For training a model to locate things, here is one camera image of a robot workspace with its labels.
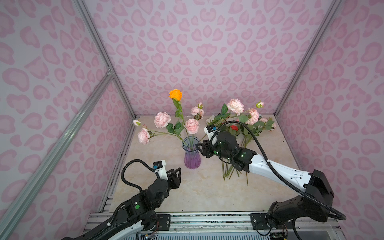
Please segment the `purple glass vase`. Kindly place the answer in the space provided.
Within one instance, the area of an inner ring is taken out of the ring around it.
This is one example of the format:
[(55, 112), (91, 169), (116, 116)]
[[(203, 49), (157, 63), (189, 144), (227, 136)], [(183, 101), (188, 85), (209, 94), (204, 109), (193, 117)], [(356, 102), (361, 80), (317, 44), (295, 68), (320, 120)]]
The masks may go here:
[(184, 164), (188, 169), (197, 169), (201, 164), (201, 156), (196, 144), (200, 140), (195, 136), (189, 136), (182, 141), (182, 148), (185, 151)]

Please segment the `pink peony flower stem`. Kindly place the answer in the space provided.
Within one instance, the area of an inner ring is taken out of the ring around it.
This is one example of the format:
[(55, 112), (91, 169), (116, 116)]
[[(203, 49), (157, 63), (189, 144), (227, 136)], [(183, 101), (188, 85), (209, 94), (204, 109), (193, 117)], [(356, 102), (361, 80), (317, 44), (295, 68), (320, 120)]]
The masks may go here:
[(200, 124), (196, 119), (189, 119), (184, 123), (185, 129), (187, 131), (187, 137), (189, 138), (189, 143), (192, 145), (194, 140), (193, 136), (199, 131)]

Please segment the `striped pink peony branch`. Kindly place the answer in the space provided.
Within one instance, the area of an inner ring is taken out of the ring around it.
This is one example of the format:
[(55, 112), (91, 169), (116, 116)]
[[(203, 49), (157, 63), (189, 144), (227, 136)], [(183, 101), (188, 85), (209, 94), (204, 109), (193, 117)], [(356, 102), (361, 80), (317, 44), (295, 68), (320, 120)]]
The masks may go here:
[(255, 108), (245, 110), (244, 105), (239, 99), (231, 99), (227, 104), (223, 104), (221, 112), (218, 115), (212, 116), (207, 120), (207, 125), (213, 124), (220, 127), (224, 122), (227, 122), (230, 119), (253, 125), (262, 118), (258, 110), (262, 109), (264, 105), (264, 102), (258, 102), (256, 103)]

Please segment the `pink peony branch with bud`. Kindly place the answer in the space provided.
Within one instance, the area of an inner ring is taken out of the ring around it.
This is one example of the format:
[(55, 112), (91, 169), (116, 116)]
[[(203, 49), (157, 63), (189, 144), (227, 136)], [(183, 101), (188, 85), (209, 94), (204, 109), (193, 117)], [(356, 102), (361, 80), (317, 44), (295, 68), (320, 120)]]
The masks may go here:
[(182, 140), (181, 134), (175, 129), (175, 126), (171, 123), (171, 115), (165, 112), (158, 113), (154, 118), (155, 128), (149, 128), (143, 124), (140, 120), (133, 120), (135, 127), (141, 129), (137, 133), (138, 140), (141, 144), (146, 145), (150, 143), (150, 140), (156, 136), (173, 136)]

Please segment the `orange rose stem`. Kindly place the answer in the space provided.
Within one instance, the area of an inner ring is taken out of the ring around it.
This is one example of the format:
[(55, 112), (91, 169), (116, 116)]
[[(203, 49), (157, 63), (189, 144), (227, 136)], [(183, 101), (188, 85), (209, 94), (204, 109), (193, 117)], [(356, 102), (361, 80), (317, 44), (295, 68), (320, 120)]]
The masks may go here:
[(187, 137), (190, 136), (190, 134), (187, 132), (187, 129), (185, 127), (186, 120), (184, 118), (183, 108), (182, 108), (182, 96), (183, 92), (178, 89), (171, 90), (169, 92), (169, 98), (172, 99), (173, 104), (176, 108), (175, 111), (175, 117), (178, 119), (176, 124), (173, 126), (173, 132), (172, 134), (177, 135), (181, 139), (181, 133), (184, 131), (187, 135)]

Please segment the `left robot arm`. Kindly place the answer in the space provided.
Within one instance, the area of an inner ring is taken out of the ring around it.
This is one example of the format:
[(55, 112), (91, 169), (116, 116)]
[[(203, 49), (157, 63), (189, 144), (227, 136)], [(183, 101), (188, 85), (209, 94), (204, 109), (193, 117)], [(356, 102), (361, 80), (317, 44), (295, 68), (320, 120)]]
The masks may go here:
[(121, 203), (113, 215), (76, 240), (123, 240), (141, 231), (157, 233), (170, 229), (171, 215), (157, 215), (158, 209), (172, 189), (181, 184), (181, 168), (167, 171), (168, 179), (157, 178), (147, 190)]

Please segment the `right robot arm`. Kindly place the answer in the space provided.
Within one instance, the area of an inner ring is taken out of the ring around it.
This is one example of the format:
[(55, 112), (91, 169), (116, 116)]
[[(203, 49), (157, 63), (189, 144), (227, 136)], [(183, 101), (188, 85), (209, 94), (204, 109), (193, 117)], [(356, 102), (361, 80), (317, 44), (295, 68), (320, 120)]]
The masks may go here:
[(253, 150), (241, 148), (229, 132), (214, 131), (196, 147), (206, 158), (217, 156), (236, 170), (263, 176), (298, 193), (295, 198), (271, 204), (263, 221), (270, 228), (303, 217), (325, 223), (330, 217), (334, 193), (324, 173), (299, 171), (267, 160)]

